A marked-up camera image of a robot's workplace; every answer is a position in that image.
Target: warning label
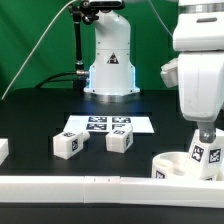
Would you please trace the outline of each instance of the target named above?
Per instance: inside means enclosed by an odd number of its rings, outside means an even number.
[[[113,53],[109,60],[107,61],[107,64],[119,64],[116,55]]]

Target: green backdrop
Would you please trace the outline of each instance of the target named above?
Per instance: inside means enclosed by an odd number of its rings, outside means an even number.
[[[17,73],[45,28],[68,0],[0,0],[0,94]],[[161,18],[173,32],[177,23],[177,3],[152,0]],[[172,40],[153,13],[149,3],[126,4],[118,12],[132,27],[131,62],[136,67],[136,84],[142,89],[166,89],[160,67],[177,53]],[[95,56],[94,26],[82,24],[83,59],[86,69]],[[74,70],[75,45],[72,18],[65,10],[50,29],[37,51],[12,86],[34,87],[43,79]],[[70,88],[71,83],[46,87]]]

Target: white block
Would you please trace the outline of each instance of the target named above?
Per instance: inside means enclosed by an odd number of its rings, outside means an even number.
[[[199,179],[218,174],[224,156],[224,131],[216,129],[213,143],[202,143],[197,129],[184,166],[186,172]]]
[[[1,176],[0,202],[83,203],[84,177]]]
[[[85,177],[84,203],[119,203],[120,177]]]
[[[224,207],[224,182],[123,178],[121,204]]]
[[[0,139],[0,165],[4,162],[9,155],[8,139]]]
[[[107,151],[125,153],[133,144],[133,129],[130,125],[115,128],[106,135]]]
[[[87,131],[62,132],[53,138],[54,155],[69,159],[83,149],[83,142],[89,138]]]

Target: white cube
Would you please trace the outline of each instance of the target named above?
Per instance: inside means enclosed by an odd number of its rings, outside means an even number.
[[[0,139],[0,165],[4,162],[6,157],[9,155],[8,139]]]
[[[124,153],[133,144],[131,126],[115,128],[106,135],[107,151]]]
[[[83,142],[88,139],[88,133],[82,131],[62,132],[53,138],[54,155],[69,159],[83,149]]]
[[[185,171],[198,179],[211,179],[216,176],[224,156],[224,132],[216,129],[216,139],[213,143],[202,143],[197,129],[191,142]]]

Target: black table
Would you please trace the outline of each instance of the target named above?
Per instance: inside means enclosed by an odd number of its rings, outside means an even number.
[[[148,116],[155,133],[134,134],[125,154],[106,151],[105,133],[91,133],[84,149],[63,160],[52,137],[70,115]],[[220,113],[216,125],[223,129]],[[196,124],[185,121],[177,91],[145,91],[126,103],[85,99],[70,89],[21,89],[0,103],[0,137],[10,155],[0,175],[150,177],[152,158],[187,151]],[[0,204],[2,223],[223,223],[223,209],[120,204]]]

